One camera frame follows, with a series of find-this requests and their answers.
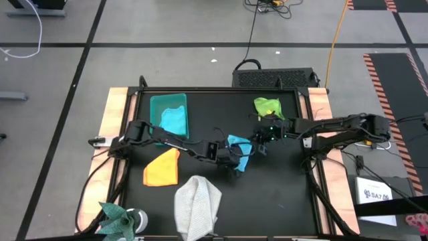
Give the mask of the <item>green microfiber towel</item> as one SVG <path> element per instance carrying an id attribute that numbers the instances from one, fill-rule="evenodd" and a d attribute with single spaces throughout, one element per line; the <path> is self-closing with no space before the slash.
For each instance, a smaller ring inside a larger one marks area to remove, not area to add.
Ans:
<path id="1" fill-rule="evenodd" d="M 254 101 L 255 109 L 260 117 L 268 115 L 274 115 L 282 120 L 285 117 L 282 114 L 282 106 L 280 100 L 277 99 L 266 99 L 263 97 L 256 98 Z"/>

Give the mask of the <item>teal microfiber towel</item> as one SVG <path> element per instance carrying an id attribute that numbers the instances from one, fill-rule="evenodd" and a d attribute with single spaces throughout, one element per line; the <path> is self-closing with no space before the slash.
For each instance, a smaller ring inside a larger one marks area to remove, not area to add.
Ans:
<path id="1" fill-rule="evenodd" d="M 185 107 L 165 109 L 161 114 L 159 127 L 176 135 L 187 135 L 187 113 Z"/>

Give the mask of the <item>teal plastic bin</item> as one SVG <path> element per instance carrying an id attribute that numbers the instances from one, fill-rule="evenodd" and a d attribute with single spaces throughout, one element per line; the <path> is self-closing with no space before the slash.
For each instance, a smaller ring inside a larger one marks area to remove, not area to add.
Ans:
<path id="1" fill-rule="evenodd" d="M 150 124 L 159 127 L 163 111 L 167 108 L 178 108 L 180 106 L 184 106 L 187 113 L 187 95 L 184 93 L 152 96 L 150 98 Z M 180 136 L 189 138 L 188 113 L 187 135 Z"/>

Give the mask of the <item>small black hazard-striped mat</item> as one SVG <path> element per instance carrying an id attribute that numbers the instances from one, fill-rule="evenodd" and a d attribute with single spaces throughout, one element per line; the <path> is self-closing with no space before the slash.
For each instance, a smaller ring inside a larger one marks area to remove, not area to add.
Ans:
<path id="1" fill-rule="evenodd" d="M 428 0 L 348 0 L 347 7 L 350 10 L 428 13 Z"/>

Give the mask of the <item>black table frame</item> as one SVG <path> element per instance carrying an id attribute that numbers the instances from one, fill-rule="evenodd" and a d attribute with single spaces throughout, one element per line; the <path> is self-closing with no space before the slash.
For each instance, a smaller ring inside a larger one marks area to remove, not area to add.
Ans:
<path id="1" fill-rule="evenodd" d="M 254 111 L 253 100 L 259 96 L 278 98 L 288 116 L 316 116 L 308 89 L 144 86 L 128 89 L 124 118 L 148 119 L 152 96 L 178 93 L 187 95 L 190 136 L 196 140 L 217 138 L 215 127 L 239 136 L 250 133 L 253 127 L 247 116 Z M 162 145 L 154 144 L 131 150 L 124 168 L 116 172 L 118 202 L 126 208 L 142 208 L 148 214 L 144 235 L 149 240 L 178 240 L 173 218 L 177 187 L 143 184 L 144 167 L 163 150 Z M 215 231 L 226 240 L 341 234 L 343 226 L 357 232 L 355 219 L 346 221 L 336 206 L 324 205 L 332 201 L 326 166 L 309 166 L 307 156 L 300 142 L 273 143 L 267 156 L 252 157 L 245 173 L 233 179 L 212 164 L 183 154 L 179 159 L 179 184 L 199 174 L 221 190 Z"/>

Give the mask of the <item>black metal bracket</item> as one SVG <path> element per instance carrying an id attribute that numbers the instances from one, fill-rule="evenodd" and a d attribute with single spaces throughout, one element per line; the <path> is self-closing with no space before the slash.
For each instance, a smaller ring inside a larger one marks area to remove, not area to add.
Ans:
<path id="1" fill-rule="evenodd" d="M 100 147 L 103 147 L 105 143 L 106 143 L 105 137 L 94 137 L 93 139 L 88 140 L 88 144 L 95 149 L 99 149 Z"/>

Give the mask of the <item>grey round roll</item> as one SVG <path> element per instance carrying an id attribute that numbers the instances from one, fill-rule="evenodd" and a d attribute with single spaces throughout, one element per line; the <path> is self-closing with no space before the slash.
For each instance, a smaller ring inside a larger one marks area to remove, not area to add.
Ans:
<path id="1" fill-rule="evenodd" d="M 132 214 L 133 216 L 137 216 L 133 227 L 135 234 L 139 234 L 146 229 L 148 225 L 148 216 L 146 212 L 141 209 L 130 208 L 127 209 L 127 213 Z"/>

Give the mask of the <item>grey microfiber towel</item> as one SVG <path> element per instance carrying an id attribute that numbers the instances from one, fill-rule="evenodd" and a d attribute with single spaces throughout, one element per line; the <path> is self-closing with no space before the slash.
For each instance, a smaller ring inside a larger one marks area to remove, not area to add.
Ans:
<path id="1" fill-rule="evenodd" d="M 177 232 L 184 241 L 214 234 L 222 193 L 205 177 L 194 175 L 175 193 Z"/>

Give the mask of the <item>orange microfiber towel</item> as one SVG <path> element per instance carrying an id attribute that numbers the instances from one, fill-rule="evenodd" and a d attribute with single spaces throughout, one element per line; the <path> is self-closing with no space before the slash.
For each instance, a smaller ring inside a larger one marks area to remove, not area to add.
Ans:
<path id="1" fill-rule="evenodd" d="M 180 152 L 171 148 L 151 161 L 143 171 L 143 184 L 163 187 L 178 184 L 178 160 Z"/>

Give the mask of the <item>white SA7 sign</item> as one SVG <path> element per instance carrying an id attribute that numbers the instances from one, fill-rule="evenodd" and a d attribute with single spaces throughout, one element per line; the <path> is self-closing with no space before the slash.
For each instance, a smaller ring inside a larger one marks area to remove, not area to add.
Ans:
<path id="1" fill-rule="evenodd" d="M 385 183 L 357 177 L 355 179 L 356 202 L 357 204 L 367 204 L 381 202 L 393 198 L 392 190 Z M 388 226 L 397 226 L 395 216 L 363 216 L 359 220 L 375 222 Z"/>

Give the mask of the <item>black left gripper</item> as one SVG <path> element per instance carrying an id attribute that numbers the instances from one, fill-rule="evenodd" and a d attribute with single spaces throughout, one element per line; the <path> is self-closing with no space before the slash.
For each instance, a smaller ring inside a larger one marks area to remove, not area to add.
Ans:
<path id="1" fill-rule="evenodd" d="M 241 177 L 243 174 L 237 168 L 241 158 L 241 148 L 238 145 L 230 145 L 228 141 L 209 143 L 207 158 L 216 165 L 229 167 L 230 177 Z"/>

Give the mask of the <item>grey desk foot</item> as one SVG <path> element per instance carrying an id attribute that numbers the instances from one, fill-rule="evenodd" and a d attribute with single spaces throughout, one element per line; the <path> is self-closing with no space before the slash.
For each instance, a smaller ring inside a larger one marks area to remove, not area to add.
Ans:
<path id="1" fill-rule="evenodd" d="M 30 16 L 30 15 L 39 15 L 40 17 L 65 17 L 66 12 L 64 10 L 57 9 L 36 9 L 36 11 L 31 9 L 13 9 L 6 11 L 6 14 L 9 17 L 13 16 Z"/>

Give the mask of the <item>large black hazard-striped mat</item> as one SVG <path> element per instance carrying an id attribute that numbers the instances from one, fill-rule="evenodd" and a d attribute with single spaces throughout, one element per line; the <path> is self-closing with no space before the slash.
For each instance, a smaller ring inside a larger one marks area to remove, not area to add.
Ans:
<path id="1" fill-rule="evenodd" d="M 397 155 L 416 195 L 428 195 L 428 86 L 409 54 L 364 54 Z"/>

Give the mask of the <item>light blue microfiber towel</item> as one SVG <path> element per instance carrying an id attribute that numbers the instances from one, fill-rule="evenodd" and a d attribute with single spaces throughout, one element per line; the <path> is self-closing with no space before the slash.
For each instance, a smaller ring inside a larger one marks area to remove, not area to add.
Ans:
<path id="1" fill-rule="evenodd" d="M 235 170 L 244 172 L 249 157 L 253 155 L 253 145 L 251 141 L 235 135 L 228 135 L 227 141 L 233 153 L 239 157 L 239 163 Z"/>

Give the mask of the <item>teal paper plant ornament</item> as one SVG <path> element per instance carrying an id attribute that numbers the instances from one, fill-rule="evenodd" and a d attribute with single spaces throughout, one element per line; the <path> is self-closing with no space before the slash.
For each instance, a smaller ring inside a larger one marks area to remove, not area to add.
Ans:
<path id="1" fill-rule="evenodd" d="M 100 202 L 107 219 L 100 222 L 98 234 L 105 235 L 103 241 L 134 241 L 136 231 L 142 221 L 138 210 L 127 211 L 113 203 Z"/>

